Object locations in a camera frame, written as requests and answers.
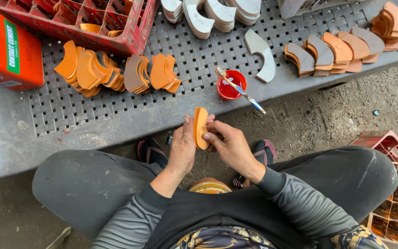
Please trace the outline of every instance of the dirt ground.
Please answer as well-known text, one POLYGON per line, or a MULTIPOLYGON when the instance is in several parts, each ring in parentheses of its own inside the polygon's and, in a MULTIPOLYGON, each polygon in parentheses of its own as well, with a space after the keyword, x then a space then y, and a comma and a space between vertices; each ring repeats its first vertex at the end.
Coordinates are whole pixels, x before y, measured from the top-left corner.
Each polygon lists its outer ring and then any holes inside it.
MULTIPOLYGON (((398 67, 329 90, 277 99, 267 114, 250 110, 219 120, 241 129, 250 145, 261 139, 276 147, 276 161, 350 144, 362 131, 393 130, 398 135, 398 67)), ((156 136, 167 155, 169 131, 156 136)), ((136 159, 136 144, 106 152, 136 159)), ((230 184, 235 172, 217 154, 196 153, 193 170, 184 178, 188 188, 203 177, 230 184)), ((31 194, 34 172, 0 179, 0 249, 46 248, 66 227, 31 194)), ((73 231, 61 248, 88 248, 90 240, 73 231)))

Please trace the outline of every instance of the red cup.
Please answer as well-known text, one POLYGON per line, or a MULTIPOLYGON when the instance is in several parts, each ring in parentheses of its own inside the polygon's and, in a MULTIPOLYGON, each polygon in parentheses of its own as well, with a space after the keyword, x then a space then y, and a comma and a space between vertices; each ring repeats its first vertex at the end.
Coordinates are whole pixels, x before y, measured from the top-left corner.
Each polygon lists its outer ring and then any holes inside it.
MULTIPOLYGON (((247 89, 247 81, 243 74, 236 70, 227 70, 225 71, 227 79, 233 82, 235 85, 240 86, 242 90, 247 89)), ((236 89, 234 89, 228 82, 225 80, 218 78, 216 87, 218 88, 218 93, 224 99, 238 99, 242 96, 236 89)))

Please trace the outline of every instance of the grey long sleeve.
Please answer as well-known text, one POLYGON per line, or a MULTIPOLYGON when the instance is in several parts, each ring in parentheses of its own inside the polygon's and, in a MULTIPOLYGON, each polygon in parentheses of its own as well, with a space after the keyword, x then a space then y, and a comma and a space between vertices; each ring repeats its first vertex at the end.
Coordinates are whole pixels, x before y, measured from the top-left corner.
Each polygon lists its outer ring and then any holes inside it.
POLYGON ((121 207, 96 237, 90 249, 141 249, 152 235, 170 198, 149 184, 121 207))
POLYGON ((297 177, 267 167, 257 187, 303 235, 317 240, 318 248, 386 248, 341 207, 297 177))

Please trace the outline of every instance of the coca-cola crate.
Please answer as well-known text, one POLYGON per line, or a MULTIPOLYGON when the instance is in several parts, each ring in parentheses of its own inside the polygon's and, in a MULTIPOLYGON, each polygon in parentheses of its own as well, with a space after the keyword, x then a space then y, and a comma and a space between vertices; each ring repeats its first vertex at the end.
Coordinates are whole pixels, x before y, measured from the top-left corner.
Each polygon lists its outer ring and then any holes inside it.
POLYGON ((158 4, 159 0, 0 0, 0 12, 48 36, 130 56, 144 52, 158 4), (83 23, 100 25, 101 30, 83 31, 83 23), (108 37, 114 30, 124 31, 108 37))

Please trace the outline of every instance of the paintbrush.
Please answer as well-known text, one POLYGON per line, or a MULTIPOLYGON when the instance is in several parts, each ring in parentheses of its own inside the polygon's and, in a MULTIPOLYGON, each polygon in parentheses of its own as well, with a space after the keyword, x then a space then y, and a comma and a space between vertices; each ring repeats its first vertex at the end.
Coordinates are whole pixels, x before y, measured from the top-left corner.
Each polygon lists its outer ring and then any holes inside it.
POLYGON ((261 111, 263 114, 267 114, 267 113, 263 110, 263 108, 262 108, 259 104, 257 104, 257 102, 256 102, 254 99, 252 99, 250 96, 248 96, 248 94, 246 94, 246 93, 244 92, 244 90, 242 90, 242 88, 240 88, 240 86, 237 86, 235 83, 233 83, 233 82, 229 81, 229 79, 227 79, 227 77, 226 77, 226 72, 225 72, 222 68, 216 67, 215 72, 216 72, 216 74, 217 74, 221 79, 223 79, 224 81, 228 82, 228 84, 229 84, 230 86, 234 87, 234 89, 236 89, 236 91, 238 91, 238 92, 239 92, 240 94, 242 94, 248 101, 250 101, 250 103, 251 103, 252 105, 254 105, 254 107, 256 107, 257 110, 261 111))

